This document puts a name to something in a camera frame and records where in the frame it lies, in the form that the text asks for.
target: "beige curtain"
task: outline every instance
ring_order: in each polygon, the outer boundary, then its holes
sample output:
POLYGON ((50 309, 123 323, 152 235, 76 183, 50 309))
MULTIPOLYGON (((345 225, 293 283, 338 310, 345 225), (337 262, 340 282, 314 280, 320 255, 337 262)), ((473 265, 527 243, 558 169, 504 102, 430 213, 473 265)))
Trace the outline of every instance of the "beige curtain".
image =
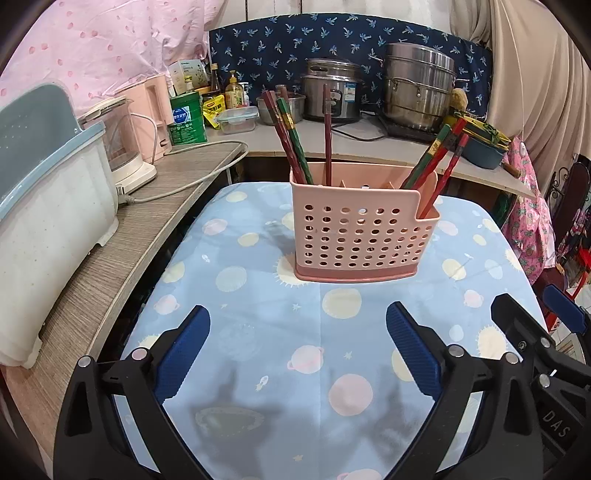
POLYGON ((493 83, 487 121, 511 138, 524 127, 544 192, 552 173, 570 167, 574 154, 591 157, 589 68, 564 28, 536 0, 452 0, 451 15, 454 35, 489 38, 493 83))

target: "stainless steel pot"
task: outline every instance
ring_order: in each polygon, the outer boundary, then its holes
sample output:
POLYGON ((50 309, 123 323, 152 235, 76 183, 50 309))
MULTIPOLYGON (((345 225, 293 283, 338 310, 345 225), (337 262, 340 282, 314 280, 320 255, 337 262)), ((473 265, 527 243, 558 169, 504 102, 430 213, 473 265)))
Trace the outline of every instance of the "stainless steel pot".
POLYGON ((346 60, 309 59, 308 71, 302 75, 306 96, 304 116, 324 119, 323 86, 327 83, 332 99, 333 122, 356 122, 361 117, 361 68, 346 60))
POLYGON ((406 127, 437 129, 447 114, 456 78, 453 59, 411 43, 389 43, 386 52, 384 114, 406 127))

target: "plastic food container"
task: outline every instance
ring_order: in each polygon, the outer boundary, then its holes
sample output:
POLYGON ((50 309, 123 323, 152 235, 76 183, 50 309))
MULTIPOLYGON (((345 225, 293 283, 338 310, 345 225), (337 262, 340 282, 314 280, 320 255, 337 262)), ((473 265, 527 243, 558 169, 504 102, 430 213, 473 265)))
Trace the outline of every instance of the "plastic food container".
POLYGON ((247 106, 242 108, 229 108, 220 113, 216 120, 222 126, 225 134, 239 134, 249 132, 256 127, 258 108, 247 106))

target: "pink floral cloth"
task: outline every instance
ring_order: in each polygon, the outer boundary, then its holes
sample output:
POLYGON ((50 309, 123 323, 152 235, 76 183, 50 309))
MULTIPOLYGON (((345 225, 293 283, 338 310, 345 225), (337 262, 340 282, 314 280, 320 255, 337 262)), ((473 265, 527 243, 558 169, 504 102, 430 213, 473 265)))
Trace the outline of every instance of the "pink floral cloth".
POLYGON ((538 189, 529 154, 519 154, 521 139, 515 137, 503 161, 521 170, 521 181, 535 194, 535 200, 518 196, 502 231, 519 258, 530 284, 534 284, 545 268, 554 266, 554 229, 550 210, 538 189))
POLYGON ((207 52, 204 25, 223 0, 56 0, 0 77, 0 107, 57 80, 76 113, 117 88, 207 52))

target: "countertop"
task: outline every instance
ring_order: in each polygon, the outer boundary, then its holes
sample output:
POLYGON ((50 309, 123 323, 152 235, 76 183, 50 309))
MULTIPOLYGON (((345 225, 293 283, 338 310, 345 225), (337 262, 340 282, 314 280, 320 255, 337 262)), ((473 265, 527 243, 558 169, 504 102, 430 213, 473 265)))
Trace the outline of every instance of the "countertop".
MULTIPOLYGON (((236 158, 240 145, 214 145, 164 157, 157 177, 134 192, 137 198, 169 192, 236 158)), ((123 206, 119 228, 102 248, 93 249, 61 292, 46 319, 35 365, 6 367, 5 378, 23 419, 53 457, 61 403, 76 361, 98 354, 131 291, 189 208, 215 179, 153 202, 123 206)))
MULTIPOLYGON (((302 120, 296 125, 302 147, 308 158, 324 158, 324 126, 318 122, 302 120)), ((377 119, 363 117, 359 122, 339 127, 339 129, 361 138, 375 138, 384 134, 377 119)), ((250 132, 225 135, 220 130, 207 130, 210 142, 235 138, 248 143, 253 157, 285 157, 281 141, 275 128, 258 121, 257 126, 250 132)), ((355 160, 369 163, 390 163, 393 165, 414 166, 426 150, 426 145, 410 140, 398 138, 383 138, 375 142, 361 142, 333 133, 333 159, 355 160)), ((449 165, 452 154, 448 153, 437 166, 437 173, 441 174, 449 165)), ((520 180, 512 177, 502 167, 494 170, 477 167, 461 158, 452 172, 452 177, 472 181, 503 192, 515 193, 530 199, 535 199, 531 190, 520 180)))

